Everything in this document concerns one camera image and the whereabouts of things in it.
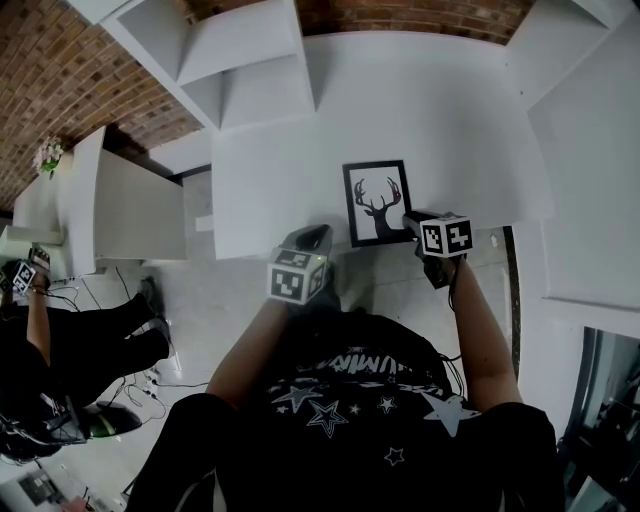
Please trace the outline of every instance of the framed picture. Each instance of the framed picture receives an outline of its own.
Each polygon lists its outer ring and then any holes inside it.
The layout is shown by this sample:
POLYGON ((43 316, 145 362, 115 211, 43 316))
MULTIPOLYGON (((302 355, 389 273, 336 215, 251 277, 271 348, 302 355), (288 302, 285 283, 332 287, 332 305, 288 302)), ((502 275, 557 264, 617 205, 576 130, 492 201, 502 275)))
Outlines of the framed picture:
POLYGON ((415 238, 402 227, 402 216, 411 210, 402 160, 345 164, 342 171, 353 247, 415 238))

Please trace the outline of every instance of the black picture frame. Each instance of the black picture frame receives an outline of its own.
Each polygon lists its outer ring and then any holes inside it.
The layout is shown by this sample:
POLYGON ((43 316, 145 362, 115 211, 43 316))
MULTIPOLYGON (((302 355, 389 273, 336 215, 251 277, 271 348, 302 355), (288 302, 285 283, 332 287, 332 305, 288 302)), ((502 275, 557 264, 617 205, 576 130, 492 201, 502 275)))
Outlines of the black picture frame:
POLYGON ((407 176, 404 170, 403 160, 385 160, 380 162, 359 162, 353 164, 344 164, 342 172, 344 174, 344 189, 347 200, 347 211, 349 213, 349 233, 351 234, 352 247, 368 247, 372 245, 397 244, 401 242, 410 242, 415 240, 415 235, 410 229, 394 230, 398 231, 390 236, 383 238, 372 238, 360 240, 358 238, 358 228, 356 224, 355 205, 353 201, 353 183, 351 172, 362 169, 378 169, 380 167, 397 167, 400 176, 400 188, 402 193, 402 201, 405 212, 411 211, 411 198, 409 197, 409 186, 407 184, 407 176))

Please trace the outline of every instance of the flower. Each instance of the flower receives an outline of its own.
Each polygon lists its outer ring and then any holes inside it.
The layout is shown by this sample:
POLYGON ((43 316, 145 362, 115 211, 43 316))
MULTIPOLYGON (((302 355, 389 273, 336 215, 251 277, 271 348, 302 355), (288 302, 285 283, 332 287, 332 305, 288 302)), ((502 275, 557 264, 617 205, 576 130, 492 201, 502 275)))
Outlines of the flower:
POLYGON ((47 137, 33 156, 34 169, 37 172, 49 172, 51 177, 63 153, 64 148, 60 137, 47 137))

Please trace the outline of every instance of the white desk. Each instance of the white desk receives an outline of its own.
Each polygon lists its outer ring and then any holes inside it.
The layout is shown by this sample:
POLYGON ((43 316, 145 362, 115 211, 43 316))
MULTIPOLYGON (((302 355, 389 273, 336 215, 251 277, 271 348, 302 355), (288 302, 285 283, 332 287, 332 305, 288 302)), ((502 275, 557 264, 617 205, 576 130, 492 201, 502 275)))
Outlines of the white desk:
POLYGON ((16 199, 14 226, 64 237, 56 280, 110 260, 186 259, 182 187, 102 149, 104 133, 74 148, 68 174, 40 176, 16 199))

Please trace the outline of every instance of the brick wall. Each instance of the brick wall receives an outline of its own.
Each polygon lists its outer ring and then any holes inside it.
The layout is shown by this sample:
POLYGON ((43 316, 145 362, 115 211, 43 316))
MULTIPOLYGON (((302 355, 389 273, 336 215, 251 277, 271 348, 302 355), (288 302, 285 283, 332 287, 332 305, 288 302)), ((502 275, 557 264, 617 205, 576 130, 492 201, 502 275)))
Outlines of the brick wall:
MULTIPOLYGON (((194 23, 257 0, 175 0, 194 23)), ((296 0, 305 36, 409 30, 507 44, 535 0, 296 0)))
POLYGON ((201 127, 61 0, 0 0, 0 210, 36 177, 31 160, 47 135, 75 142, 112 123, 105 146, 125 158, 201 127))

